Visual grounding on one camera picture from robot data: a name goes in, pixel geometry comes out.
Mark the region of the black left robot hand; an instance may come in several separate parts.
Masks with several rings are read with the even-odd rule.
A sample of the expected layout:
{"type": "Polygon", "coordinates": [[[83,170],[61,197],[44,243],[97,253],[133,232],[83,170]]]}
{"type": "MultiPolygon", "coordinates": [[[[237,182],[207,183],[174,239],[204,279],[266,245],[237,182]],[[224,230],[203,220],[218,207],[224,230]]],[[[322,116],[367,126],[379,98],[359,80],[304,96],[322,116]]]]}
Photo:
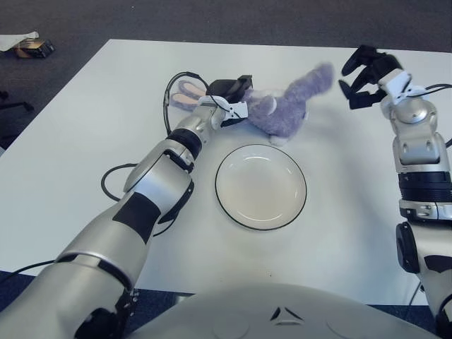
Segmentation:
{"type": "Polygon", "coordinates": [[[248,104],[244,96],[252,86],[252,75],[242,75],[236,80],[219,79],[209,85],[206,96],[225,113],[221,127],[238,124],[248,118],[248,104]]]}

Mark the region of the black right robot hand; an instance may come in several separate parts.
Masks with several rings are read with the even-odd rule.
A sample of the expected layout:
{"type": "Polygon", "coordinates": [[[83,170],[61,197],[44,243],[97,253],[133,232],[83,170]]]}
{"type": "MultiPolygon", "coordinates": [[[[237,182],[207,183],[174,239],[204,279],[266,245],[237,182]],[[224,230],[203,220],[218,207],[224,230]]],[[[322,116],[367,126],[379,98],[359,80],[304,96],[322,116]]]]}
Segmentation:
{"type": "Polygon", "coordinates": [[[349,102],[350,109],[361,109],[371,107],[373,104],[382,101],[387,93],[378,89],[371,94],[368,91],[359,92],[365,85],[376,85],[382,78],[390,72],[400,69],[402,66],[391,54],[378,52],[373,46],[360,45],[342,67],[342,76],[348,76],[360,66],[364,66],[359,75],[348,85],[344,80],[339,80],[340,89],[349,102]]]}

